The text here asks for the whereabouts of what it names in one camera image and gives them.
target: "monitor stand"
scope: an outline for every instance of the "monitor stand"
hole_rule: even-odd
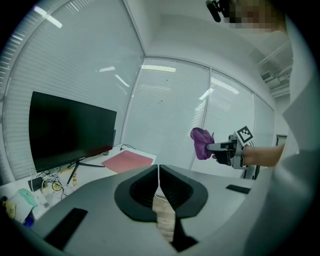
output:
[[[69,182],[71,181],[72,177],[74,176],[74,174],[75,174],[75,172],[76,172],[76,170],[78,169],[79,166],[103,167],[104,168],[103,165],[88,164],[88,163],[77,161],[77,162],[75,162],[75,167],[74,167],[74,169],[73,169],[73,171],[72,171],[72,173],[71,173],[71,175],[70,175],[70,177],[68,179],[68,182],[66,183],[67,185],[69,185]]]

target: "purple cloth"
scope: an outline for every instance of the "purple cloth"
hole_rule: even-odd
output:
[[[209,159],[212,153],[211,151],[206,149],[206,146],[208,144],[214,144],[215,139],[207,130],[203,130],[197,127],[192,129],[190,136],[194,140],[194,150],[196,157],[199,160]]]

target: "pink mat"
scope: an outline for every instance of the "pink mat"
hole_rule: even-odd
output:
[[[102,162],[102,165],[119,174],[133,169],[150,166],[152,161],[153,160],[149,157],[125,150]]]

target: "wooden floor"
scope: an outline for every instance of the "wooden floor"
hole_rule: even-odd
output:
[[[157,214],[157,228],[168,242],[174,239],[176,213],[165,197],[153,198],[152,210]]]

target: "black monitor screen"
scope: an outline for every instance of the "black monitor screen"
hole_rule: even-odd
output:
[[[117,112],[33,92],[29,139],[37,172],[112,149]]]

